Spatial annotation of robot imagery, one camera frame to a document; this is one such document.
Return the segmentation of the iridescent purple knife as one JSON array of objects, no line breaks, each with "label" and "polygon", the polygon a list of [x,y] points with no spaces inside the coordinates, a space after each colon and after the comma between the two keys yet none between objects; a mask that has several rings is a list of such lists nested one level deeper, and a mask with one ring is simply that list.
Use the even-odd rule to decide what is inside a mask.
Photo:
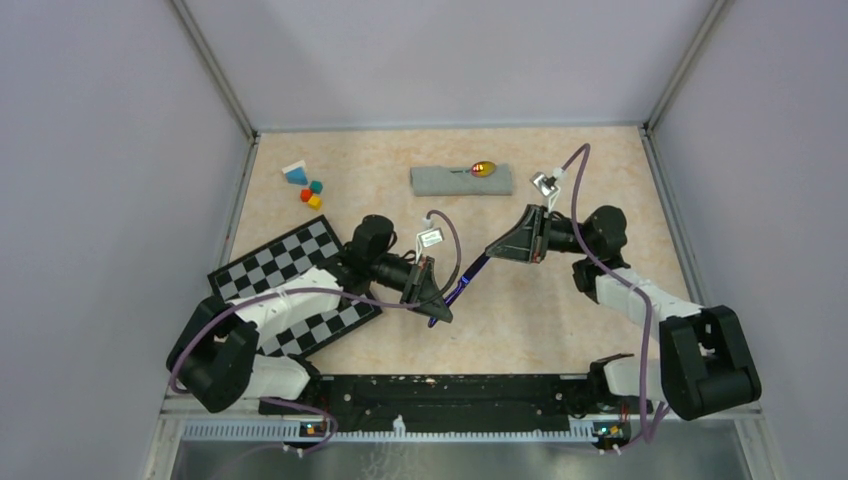
[{"label": "iridescent purple knife", "polygon": [[440,303],[444,303],[447,308],[450,308],[489,260],[490,256],[482,252],[463,272],[460,272],[461,263],[456,263],[452,267],[447,283],[438,288],[438,295],[426,297],[424,305],[438,308]]}]

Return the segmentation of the iridescent purple spoon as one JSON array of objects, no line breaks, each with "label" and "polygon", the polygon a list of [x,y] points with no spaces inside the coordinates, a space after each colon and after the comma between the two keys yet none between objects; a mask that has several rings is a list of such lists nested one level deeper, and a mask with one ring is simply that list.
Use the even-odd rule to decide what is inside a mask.
[{"label": "iridescent purple spoon", "polygon": [[471,165],[451,167],[448,172],[460,178],[487,178],[493,175],[498,165],[492,161],[477,161]]}]

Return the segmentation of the grey cloth napkin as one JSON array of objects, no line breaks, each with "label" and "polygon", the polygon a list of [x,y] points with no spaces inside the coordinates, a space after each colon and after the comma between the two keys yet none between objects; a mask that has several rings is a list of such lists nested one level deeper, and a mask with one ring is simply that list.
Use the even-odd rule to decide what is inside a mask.
[{"label": "grey cloth napkin", "polygon": [[508,164],[496,164],[488,175],[476,175],[471,167],[411,167],[409,180],[416,197],[510,196],[514,180]]}]

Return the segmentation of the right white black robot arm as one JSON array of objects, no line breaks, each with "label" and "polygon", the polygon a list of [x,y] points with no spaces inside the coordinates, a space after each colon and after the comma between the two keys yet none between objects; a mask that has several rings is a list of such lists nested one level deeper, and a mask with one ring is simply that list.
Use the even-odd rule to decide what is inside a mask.
[{"label": "right white black robot arm", "polygon": [[694,420],[759,400],[762,384],[735,311],[683,300],[638,275],[622,256],[626,227],[624,212],[614,206],[576,222],[529,205],[485,254],[538,264],[550,252],[582,253],[572,265],[577,290],[636,325],[655,326],[658,358],[617,354],[591,364],[586,397],[594,409],[612,412],[626,397],[645,396]]}]

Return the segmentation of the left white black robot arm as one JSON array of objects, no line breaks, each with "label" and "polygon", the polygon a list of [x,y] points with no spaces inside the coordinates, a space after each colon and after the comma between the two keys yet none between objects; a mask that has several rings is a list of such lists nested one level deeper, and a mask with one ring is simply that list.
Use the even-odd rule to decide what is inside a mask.
[{"label": "left white black robot arm", "polygon": [[430,210],[408,256],[391,249],[391,220],[368,215],[334,255],[280,286],[250,297],[202,300],[166,360],[171,391],[189,394],[218,413],[248,394],[277,397],[297,413],[319,404],[320,386],[306,363],[290,356],[263,357],[258,350],[283,331],[326,312],[357,303],[381,309],[367,297],[374,283],[399,293],[394,308],[451,322],[445,290],[435,280],[435,260],[425,249],[459,235],[447,215]]}]

